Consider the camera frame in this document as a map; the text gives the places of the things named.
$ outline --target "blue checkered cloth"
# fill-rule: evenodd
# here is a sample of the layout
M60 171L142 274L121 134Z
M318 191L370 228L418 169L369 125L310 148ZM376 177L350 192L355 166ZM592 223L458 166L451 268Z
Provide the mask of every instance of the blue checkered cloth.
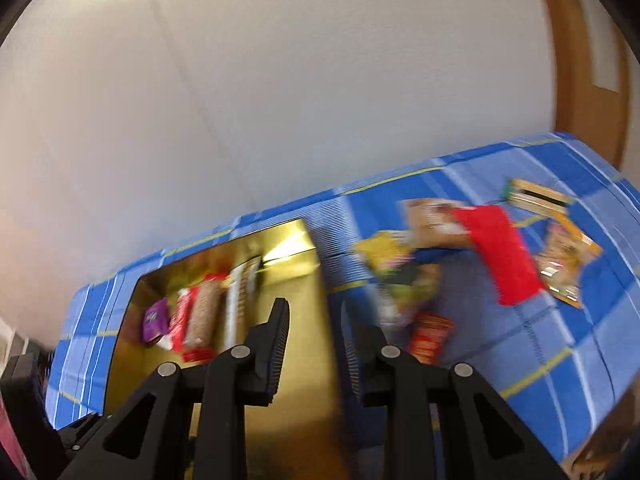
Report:
M116 336L140 276L213 245L302 218L322 261L332 329L339 330L343 301L375 322L372 276L351 256L351 245L379 230L404 228L399 200L442 197L500 203L508 178L575 197L571 219L603 248L582 272L584 308L546 292L513 308L501 307L479 257L461 251L441 262L437 310L456 323L442 361L472 364L562 460L593 433L640 367L640 194L567 134L539 134L427 160L245 215L83 287L69 306L52 364L46 393L50 421L61 428L88 412L102 412ZM530 252L537 253L547 220L505 208ZM344 352L339 346L336 351ZM380 412L360 407L349 393L346 368L339 368L353 449L381 444Z

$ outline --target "plaid tablecloth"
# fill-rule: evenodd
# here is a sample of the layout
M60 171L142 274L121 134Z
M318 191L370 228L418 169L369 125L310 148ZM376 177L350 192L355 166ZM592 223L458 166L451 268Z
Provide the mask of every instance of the plaid tablecloth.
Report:
M46 409L56 428L101 412L111 355L133 287L158 267L257 230L302 218L321 257L334 330L346 300L375 321L369 271L351 245L382 229L404 228L399 200L443 197L500 203L508 178L551 187L575 201L570 217L603 248L580 280L579 310L539 293L513 308L497 304L476 254L441 261L437 309L456 323L443 364L479 370L561 460L594 431L640 367L640 194L594 151L567 134L538 134L427 160L337 187L219 226L176 248L142 258L74 296L56 348ZM532 253L546 220L505 206ZM354 449L382 442L382 418L348 392L338 359L344 415Z

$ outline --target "pink cloth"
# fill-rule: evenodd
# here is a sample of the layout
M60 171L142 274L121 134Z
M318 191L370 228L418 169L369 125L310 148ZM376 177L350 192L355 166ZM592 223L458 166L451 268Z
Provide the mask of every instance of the pink cloth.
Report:
M9 422L9 416L6 414L4 402L2 402L2 395L0 395L0 444L2 444L2 447L22 477L28 478L27 459L15 436L14 428L11 427L11 422Z

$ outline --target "wooden door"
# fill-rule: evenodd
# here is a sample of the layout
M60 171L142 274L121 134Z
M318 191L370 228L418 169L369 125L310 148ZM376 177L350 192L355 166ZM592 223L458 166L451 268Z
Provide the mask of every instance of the wooden door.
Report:
M593 57L597 54L594 30L590 40L588 23L593 26L593 18L588 14L588 1L546 0L556 53L556 130L574 134L618 168L628 122L628 49L622 33L607 18L611 29L596 32L613 34L617 56L604 61L615 63L608 69L609 73L617 69L617 84L603 88L607 85L598 80L599 65Z

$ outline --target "table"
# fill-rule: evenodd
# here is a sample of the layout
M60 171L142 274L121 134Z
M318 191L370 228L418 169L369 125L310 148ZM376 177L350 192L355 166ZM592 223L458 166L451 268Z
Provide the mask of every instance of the table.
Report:
M512 308L497 295L479 257L447 256L436 309L456 323L442 364L464 360L507 399L547 449L562 460L595 430L640 367L640 194L614 168L568 134L545 133L424 161L327 190L218 226L204 236L150 254L74 296L56 347L46 392L50 421L60 428L102 412L118 329L138 278L232 238L302 218L318 247L332 328L346 301L376 321L372 275L351 245L382 229L402 229L399 200L442 197L502 203L508 178L523 178L575 198L571 219L603 248L583 270L583 309L546 292ZM532 253L547 220L504 205ZM350 393L338 352L342 403L352 450L382 444L380 410Z

